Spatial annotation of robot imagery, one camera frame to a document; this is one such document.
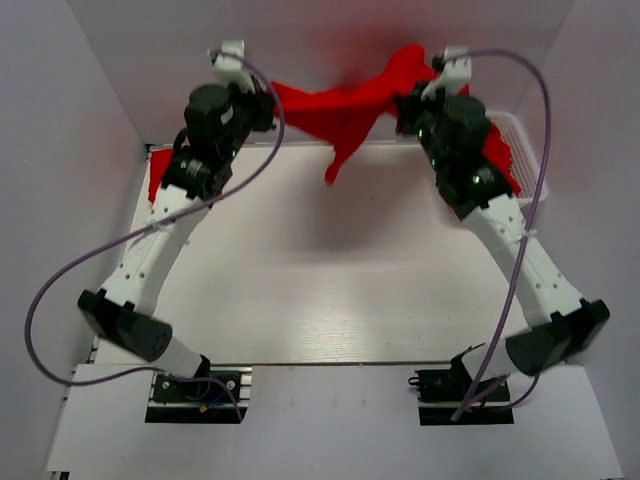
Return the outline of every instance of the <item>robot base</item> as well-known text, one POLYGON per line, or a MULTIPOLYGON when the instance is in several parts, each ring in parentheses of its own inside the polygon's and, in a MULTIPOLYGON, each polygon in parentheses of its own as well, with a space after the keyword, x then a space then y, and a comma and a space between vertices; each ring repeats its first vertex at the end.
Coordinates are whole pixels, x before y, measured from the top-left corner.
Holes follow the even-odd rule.
POLYGON ((452 378, 449 369, 418 370, 416 375, 409 379, 409 385, 418 389, 418 413, 422 426, 514 423, 511 409, 498 408, 510 401, 506 382, 482 402, 473 405, 454 423, 451 416, 464 397, 464 386, 452 378))
MULTIPOLYGON (((244 417, 251 396, 251 368, 216 367, 210 375, 223 382, 244 417)), ((178 382, 158 374, 153 380, 145 423, 237 424, 238 415, 228 394, 215 383, 178 382)))

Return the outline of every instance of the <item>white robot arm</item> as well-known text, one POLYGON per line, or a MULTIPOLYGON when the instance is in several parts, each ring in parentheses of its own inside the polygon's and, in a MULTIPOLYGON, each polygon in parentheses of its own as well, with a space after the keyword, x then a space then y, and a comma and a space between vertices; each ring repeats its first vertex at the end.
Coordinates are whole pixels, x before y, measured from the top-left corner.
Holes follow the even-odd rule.
MULTIPOLYGON (((149 222, 157 224, 219 195, 248 135, 273 128, 274 101, 258 82, 252 83, 253 89, 235 82, 207 84, 191 93, 184 113, 187 126, 174 142, 149 222)), ((180 377, 207 377, 210 362, 152 315, 171 267, 207 212, 200 210, 136 239, 98 291, 85 290, 78 300, 101 338, 180 377)))
MULTIPOLYGON (((446 62, 464 49, 436 57, 440 76, 418 83, 397 100, 397 131, 417 136, 436 172, 442 199, 487 248, 507 279, 516 263, 525 219, 504 175, 482 152, 490 129, 484 105, 457 95, 471 75, 471 59, 446 62)), ((528 328, 498 344, 482 381, 522 372, 534 376, 587 348, 609 319, 601 300, 588 302, 549 258, 540 242, 527 239, 516 296, 528 328)), ((480 370, 486 345, 451 361, 447 388, 465 391, 480 370)))

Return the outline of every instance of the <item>white tabletop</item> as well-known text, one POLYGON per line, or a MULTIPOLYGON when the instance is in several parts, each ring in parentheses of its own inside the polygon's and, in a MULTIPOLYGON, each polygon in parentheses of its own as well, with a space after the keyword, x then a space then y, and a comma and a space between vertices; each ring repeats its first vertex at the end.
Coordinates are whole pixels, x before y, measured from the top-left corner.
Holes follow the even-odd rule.
MULTIPOLYGON (((80 365, 76 380, 121 371, 80 365)), ((582 367, 513 425, 421 427, 411 365, 259 366, 240 425, 145 423, 151 373, 72 388, 47 469, 71 480, 598 480, 622 476, 582 367)), ((509 379, 514 397, 531 379, 509 379)))
MULTIPOLYGON (((270 147, 244 148, 231 184, 270 147)), ((420 146, 365 145, 333 187, 330 147, 282 148, 216 205, 155 316, 214 363, 425 362, 487 341, 507 282, 444 205, 420 146)), ((148 215, 147 181, 134 226, 148 215)), ((517 302, 506 332, 525 327, 517 302)), ((97 363, 136 363, 102 342, 97 363)))

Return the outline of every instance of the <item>gray wall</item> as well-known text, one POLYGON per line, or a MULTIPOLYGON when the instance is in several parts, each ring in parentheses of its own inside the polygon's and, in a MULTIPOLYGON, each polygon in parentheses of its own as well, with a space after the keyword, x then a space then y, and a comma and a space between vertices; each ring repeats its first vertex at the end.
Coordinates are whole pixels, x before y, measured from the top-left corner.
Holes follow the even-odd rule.
MULTIPOLYGON (((553 102, 540 237, 611 320, 584 363, 627 478, 640 479, 640 3, 578 0, 545 63, 553 102)), ((541 151, 536 88, 521 108, 541 151)))
MULTIPOLYGON (((303 89, 353 85, 379 73, 399 47, 431 55, 446 45, 514 48, 540 63, 573 0, 69 0, 142 139, 166 143, 204 57, 242 38, 273 78, 303 89)), ((473 89, 494 109, 515 109, 529 82, 497 60, 478 63, 473 89)), ((371 139, 393 139, 387 119, 371 139)), ((303 139, 293 130, 289 140, 303 139)))
MULTIPOLYGON (((62 263, 124 229, 143 149, 62 0, 2 2, 0 105, 0 477, 31 480, 40 478, 64 389, 27 358, 29 301, 62 263)), ((59 374, 86 359, 91 335, 75 302, 112 261, 73 272, 40 308, 36 345, 59 374)))

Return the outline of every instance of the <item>red fabric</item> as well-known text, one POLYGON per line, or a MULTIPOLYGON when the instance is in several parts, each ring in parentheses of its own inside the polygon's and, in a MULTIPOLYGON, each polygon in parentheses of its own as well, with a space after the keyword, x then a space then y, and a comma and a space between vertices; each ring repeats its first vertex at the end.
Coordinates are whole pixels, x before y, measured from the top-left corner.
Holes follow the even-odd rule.
MULTIPOLYGON (((408 45, 398 50, 384 71, 351 92, 334 88, 320 93, 307 93, 273 82, 282 100, 287 125, 330 143, 335 158, 325 172, 325 181, 335 182, 340 168, 366 139, 376 119, 389 113, 397 116, 394 97, 409 94, 419 80, 433 80, 435 74, 424 64, 425 51, 420 45, 408 45)), ((465 86, 460 94, 468 95, 465 86)), ((520 187, 510 174, 511 149, 492 125, 484 149, 485 156, 507 177, 516 193, 520 187)), ((151 158, 149 200, 153 202, 160 178, 169 165, 167 155, 151 158)))

